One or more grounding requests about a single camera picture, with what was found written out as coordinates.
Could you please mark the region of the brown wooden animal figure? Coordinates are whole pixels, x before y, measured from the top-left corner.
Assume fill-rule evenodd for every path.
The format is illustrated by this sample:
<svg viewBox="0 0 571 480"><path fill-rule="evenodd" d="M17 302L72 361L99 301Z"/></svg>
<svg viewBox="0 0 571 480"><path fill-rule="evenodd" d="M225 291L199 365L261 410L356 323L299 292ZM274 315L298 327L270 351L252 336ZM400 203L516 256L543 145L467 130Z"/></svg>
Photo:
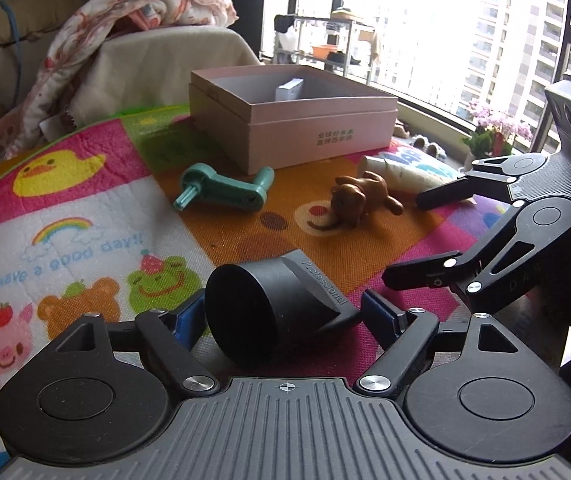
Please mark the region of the brown wooden animal figure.
<svg viewBox="0 0 571 480"><path fill-rule="evenodd" d="M340 176L335 178L331 188L330 205L314 215L319 206L310 209L307 226L319 232L329 232L343 226L355 228L366 216L385 209L394 216L401 216L405 207L389 194L383 177L372 171L365 171L361 177Z"/></svg>

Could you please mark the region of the small white box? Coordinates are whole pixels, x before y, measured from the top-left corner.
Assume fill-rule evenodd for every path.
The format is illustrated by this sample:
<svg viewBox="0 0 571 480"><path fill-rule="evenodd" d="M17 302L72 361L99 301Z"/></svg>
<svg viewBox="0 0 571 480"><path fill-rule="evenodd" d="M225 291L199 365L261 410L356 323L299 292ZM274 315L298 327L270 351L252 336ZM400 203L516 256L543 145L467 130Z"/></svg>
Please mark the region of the small white box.
<svg viewBox="0 0 571 480"><path fill-rule="evenodd" d="M296 101L301 97L305 80L303 78L292 78L284 84L280 84L274 90L274 100L276 102Z"/></svg>

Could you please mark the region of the potted pink flowers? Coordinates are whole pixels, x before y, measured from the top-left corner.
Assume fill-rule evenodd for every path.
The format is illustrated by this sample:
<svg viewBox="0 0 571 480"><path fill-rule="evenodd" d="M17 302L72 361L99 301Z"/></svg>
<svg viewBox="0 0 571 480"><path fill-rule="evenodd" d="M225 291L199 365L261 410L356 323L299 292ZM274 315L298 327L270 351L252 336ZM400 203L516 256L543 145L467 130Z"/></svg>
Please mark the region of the potted pink flowers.
<svg viewBox="0 0 571 480"><path fill-rule="evenodd" d="M468 148L464 171L472 169L474 160L509 156L516 140L533 138L533 128L526 122L497 112L479 101L465 104L464 110L471 115L474 125L474 130L462 139Z"/></svg>

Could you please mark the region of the teal crank handle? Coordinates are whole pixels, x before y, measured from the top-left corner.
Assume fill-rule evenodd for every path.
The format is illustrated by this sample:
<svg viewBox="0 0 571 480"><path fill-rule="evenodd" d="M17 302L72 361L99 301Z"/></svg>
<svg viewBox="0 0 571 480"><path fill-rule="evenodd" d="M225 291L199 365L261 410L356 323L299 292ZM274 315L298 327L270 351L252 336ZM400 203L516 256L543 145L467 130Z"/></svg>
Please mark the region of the teal crank handle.
<svg viewBox="0 0 571 480"><path fill-rule="evenodd" d="M212 166L198 162L181 176L182 191L174 200L174 209L185 210L193 202L207 202L245 211L260 211L266 205L274 170L262 167L252 182L225 177Z"/></svg>

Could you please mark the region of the cream lotion tube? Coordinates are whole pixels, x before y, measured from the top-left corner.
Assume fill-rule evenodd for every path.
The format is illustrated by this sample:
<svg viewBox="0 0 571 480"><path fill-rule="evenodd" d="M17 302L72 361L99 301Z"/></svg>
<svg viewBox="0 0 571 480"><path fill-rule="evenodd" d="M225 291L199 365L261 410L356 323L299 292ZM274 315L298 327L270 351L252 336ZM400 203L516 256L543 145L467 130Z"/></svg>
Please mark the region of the cream lotion tube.
<svg viewBox="0 0 571 480"><path fill-rule="evenodd" d="M458 179L455 172L439 169L431 164L403 164L380 156L363 156L360 158L357 164L357 176L363 177L367 171L382 177L389 191L408 195L417 195Z"/></svg>

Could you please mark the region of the colourful cartoon play mat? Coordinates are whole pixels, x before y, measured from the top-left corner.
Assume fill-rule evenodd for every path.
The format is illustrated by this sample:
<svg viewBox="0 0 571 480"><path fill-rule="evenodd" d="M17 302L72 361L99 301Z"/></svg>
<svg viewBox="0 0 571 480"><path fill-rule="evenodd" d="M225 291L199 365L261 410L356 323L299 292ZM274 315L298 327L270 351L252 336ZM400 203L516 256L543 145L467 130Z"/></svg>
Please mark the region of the colourful cartoon play mat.
<svg viewBox="0 0 571 480"><path fill-rule="evenodd" d="M182 172L197 162L238 175L182 106L126 115L0 165L0 387L80 314L129 321L169 309L225 263L299 249L351 301L382 290L394 261L469 248L505 207L477 198L356 229L329 205L354 155L280 169L264 208L208 203L174 210ZM0 468L6 463L0 441Z"/></svg>

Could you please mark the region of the beige pillow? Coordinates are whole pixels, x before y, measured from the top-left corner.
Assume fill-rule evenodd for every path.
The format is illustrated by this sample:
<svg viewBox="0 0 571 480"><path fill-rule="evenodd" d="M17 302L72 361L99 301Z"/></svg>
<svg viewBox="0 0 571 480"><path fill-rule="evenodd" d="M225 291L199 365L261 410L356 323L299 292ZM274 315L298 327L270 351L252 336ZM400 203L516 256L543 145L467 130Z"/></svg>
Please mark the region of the beige pillow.
<svg viewBox="0 0 571 480"><path fill-rule="evenodd" d="M4 0L19 40L35 40L60 28L82 5L82 0ZM0 51L15 41L11 20L0 3Z"/></svg>

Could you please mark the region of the metal balcony rack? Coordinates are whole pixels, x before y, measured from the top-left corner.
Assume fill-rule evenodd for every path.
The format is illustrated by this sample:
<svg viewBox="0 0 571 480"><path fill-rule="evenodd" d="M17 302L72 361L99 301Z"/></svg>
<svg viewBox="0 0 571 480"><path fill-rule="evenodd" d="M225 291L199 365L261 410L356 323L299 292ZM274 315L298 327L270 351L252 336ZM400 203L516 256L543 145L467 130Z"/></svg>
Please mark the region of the metal balcony rack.
<svg viewBox="0 0 571 480"><path fill-rule="evenodd" d="M276 14L273 64L306 65L370 84L379 60L374 26L349 12L329 18Z"/></svg>

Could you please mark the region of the black hair dryer nozzle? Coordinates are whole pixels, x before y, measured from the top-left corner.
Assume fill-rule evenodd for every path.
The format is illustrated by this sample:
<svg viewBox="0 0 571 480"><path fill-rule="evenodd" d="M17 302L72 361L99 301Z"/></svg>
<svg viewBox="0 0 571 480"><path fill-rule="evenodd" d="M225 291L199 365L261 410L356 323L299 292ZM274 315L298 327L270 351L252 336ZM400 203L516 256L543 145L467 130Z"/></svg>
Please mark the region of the black hair dryer nozzle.
<svg viewBox="0 0 571 480"><path fill-rule="evenodd" d="M218 266L204 308L216 344L239 367L282 360L360 321L355 304L300 249Z"/></svg>

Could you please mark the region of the pink cardboard box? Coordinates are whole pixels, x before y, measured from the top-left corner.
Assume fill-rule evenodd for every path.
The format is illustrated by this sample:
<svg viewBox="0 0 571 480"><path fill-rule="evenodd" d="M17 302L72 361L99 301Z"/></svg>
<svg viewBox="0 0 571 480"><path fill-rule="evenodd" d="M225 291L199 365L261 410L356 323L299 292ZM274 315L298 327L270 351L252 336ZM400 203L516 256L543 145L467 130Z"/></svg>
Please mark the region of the pink cardboard box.
<svg viewBox="0 0 571 480"><path fill-rule="evenodd" d="M274 90L305 80L296 101L276 102ZM253 65L194 70L190 110L205 132L246 172L387 148L396 96L305 65Z"/></svg>

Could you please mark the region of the floral pink white blanket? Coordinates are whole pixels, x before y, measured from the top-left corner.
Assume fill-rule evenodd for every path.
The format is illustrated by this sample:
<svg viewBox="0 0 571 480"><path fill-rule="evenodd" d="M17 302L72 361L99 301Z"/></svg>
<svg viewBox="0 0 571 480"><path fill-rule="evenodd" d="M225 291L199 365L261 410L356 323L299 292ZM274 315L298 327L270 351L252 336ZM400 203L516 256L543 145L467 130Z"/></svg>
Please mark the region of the floral pink white blanket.
<svg viewBox="0 0 571 480"><path fill-rule="evenodd" d="M227 28L236 21L232 0L88 1L54 37L25 99L0 119L0 161L37 144L40 122L105 41L174 26Z"/></svg>

